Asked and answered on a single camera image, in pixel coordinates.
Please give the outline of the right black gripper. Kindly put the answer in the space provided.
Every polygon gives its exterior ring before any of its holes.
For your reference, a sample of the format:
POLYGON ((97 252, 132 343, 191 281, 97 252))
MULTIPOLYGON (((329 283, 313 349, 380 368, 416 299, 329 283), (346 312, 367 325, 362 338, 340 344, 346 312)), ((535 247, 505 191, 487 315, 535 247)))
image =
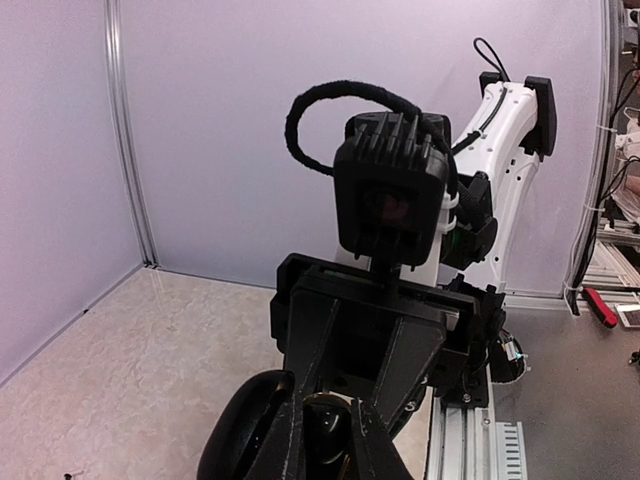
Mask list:
POLYGON ((485 400, 503 295, 457 276, 443 288, 291 254, 277 268, 270 331, 295 395, 372 398, 390 435, 422 388, 485 400))

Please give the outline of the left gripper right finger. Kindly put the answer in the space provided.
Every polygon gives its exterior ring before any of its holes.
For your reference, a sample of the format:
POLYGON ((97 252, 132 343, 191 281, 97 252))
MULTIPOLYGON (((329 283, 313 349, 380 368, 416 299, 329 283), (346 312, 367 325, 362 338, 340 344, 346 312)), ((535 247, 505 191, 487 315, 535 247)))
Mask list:
POLYGON ((351 402, 349 479, 411 479, 378 412, 367 402, 351 402))

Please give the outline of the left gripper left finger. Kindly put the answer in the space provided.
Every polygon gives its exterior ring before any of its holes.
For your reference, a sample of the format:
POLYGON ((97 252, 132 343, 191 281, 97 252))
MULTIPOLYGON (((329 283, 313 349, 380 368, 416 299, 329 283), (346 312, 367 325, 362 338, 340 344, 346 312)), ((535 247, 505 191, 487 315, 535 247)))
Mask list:
POLYGON ((303 400, 293 396, 272 423, 246 479, 305 479, 303 400))

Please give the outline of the black earbud charging case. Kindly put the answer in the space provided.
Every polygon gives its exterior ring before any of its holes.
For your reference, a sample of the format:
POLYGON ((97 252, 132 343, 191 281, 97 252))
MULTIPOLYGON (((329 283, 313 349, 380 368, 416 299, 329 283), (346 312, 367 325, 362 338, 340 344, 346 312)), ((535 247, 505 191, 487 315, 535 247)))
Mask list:
MULTIPOLYGON (((270 370, 247 380, 233 395, 199 460, 198 479, 246 479, 281 406, 295 392, 290 371, 270 370)), ((344 458, 333 467, 308 466, 305 479, 337 479, 344 458)))

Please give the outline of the black earbud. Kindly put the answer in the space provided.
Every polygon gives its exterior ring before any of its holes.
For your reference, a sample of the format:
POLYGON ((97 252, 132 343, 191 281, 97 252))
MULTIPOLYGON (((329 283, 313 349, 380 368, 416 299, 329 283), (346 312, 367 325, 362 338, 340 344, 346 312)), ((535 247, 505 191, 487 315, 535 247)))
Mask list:
POLYGON ((350 404, 333 394, 313 394, 304 400, 303 433, 308 466, 333 467, 351 441, 350 404))

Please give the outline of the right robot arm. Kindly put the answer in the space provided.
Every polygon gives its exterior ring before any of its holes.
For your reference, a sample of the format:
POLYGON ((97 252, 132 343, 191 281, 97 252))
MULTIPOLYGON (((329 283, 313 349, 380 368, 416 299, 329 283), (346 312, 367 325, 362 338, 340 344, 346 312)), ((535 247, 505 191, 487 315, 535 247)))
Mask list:
POLYGON ((482 103, 453 139, 381 87, 320 84, 299 95, 285 142, 334 185, 334 261, 292 254, 279 266, 271 333, 305 431, 338 436, 352 400, 399 431, 427 388, 447 407, 488 404, 491 383, 524 370, 502 307, 519 210, 552 154, 551 81, 480 77, 482 103))

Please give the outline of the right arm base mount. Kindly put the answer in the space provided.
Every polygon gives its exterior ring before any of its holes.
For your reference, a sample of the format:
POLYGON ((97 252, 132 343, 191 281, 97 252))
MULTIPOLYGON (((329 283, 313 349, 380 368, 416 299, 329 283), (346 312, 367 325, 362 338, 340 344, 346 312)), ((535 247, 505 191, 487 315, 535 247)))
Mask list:
POLYGON ((505 295, 477 288, 462 274, 442 287, 436 305, 457 320, 429 370, 428 385, 447 408, 486 408, 489 387, 519 380, 527 370, 520 343, 504 329, 505 295))

